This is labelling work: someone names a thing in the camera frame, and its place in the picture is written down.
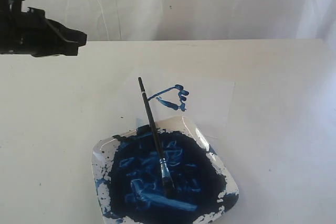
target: paintbrush handle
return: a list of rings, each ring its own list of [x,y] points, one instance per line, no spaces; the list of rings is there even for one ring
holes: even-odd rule
[[[141,90],[141,93],[142,93],[143,102],[144,102],[145,108],[146,108],[147,117],[148,117],[148,120],[149,120],[149,126],[151,127],[152,134],[153,134],[153,137],[154,137],[154,143],[155,143],[156,151],[158,152],[159,158],[162,159],[162,158],[164,158],[162,145],[161,145],[161,141],[159,139],[158,131],[156,129],[156,125],[155,125],[155,122],[154,122],[151,107],[149,106],[148,98],[147,98],[146,91],[145,91],[145,88],[143,86],[141,77],[139,77],[138,80],[139,80],[140,90]]]

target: paint palette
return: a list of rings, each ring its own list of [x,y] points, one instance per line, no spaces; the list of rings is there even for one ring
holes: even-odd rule
[[[164,197],[148,125],[102,140],[92,171],[105,224],[206,224],[230,210],[238,187],[197,126],[183,116],[156,125],[175,197]]]

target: white backdrop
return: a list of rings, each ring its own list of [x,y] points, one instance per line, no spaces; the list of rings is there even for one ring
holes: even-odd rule
[[[336,0],[27,0],[89,40],[323,38]]]

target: white table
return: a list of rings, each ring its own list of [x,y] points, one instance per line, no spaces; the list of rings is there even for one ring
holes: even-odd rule
[[[210,141],[240,199],[218,223],[334,222],[336,56],[322,41],[89,42],[80,52],[0,57],[0,223],[103,222],[91,150],[115,133],[119,117],[105,108],[118,81],[145,65],[235,83],[226,137]]]

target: blue paint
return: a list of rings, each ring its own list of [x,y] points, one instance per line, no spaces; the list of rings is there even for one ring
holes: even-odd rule
[[[165,100],[162,100],[162,98],[160,97],[160,95],[164,94],[164,93],[167,93],[173,89],[177,89],[179,90],[179,93],[177,94],[179,99],[180,99],[180,105],[177,105],[175,103],[172,103],[172,102],[169,102],[169,101],[165,101]],[[148,101],[150,101],[151,99],[153,98],[156,98],[161,104],[163,104],[164,106],[168,107],[168,108],[171,108],[173,110],[182,110],[182,111],[185,111],[186,108],[185,108],[185,101],[187,100],[186,96],[189,95],[189,92],[184,90],[184,87],[182,85],[179,85],[179,84],[176,84],[175,86],[173,87],[170,87],[168,89],[165,89],[159,93],[156,93],[154,95],[152,95],[151,97],[148,98]]]
[[[204,149],[181,132],[162,131],[160,139],[177,192],[174,199],[165,198],[150,128],[145,125],[137,133],[128,138],[114,136],[121,145],[113,158],[111,181],[96,181],[96,186],[104,183],[109,189],[111,211],[103,212],[105,217],[186,224],[218,212],[221,206],[227,211],[236,203],[238,195],[224,196],[223,202],[217,202],[226,187],[225,177],[216,173]]]

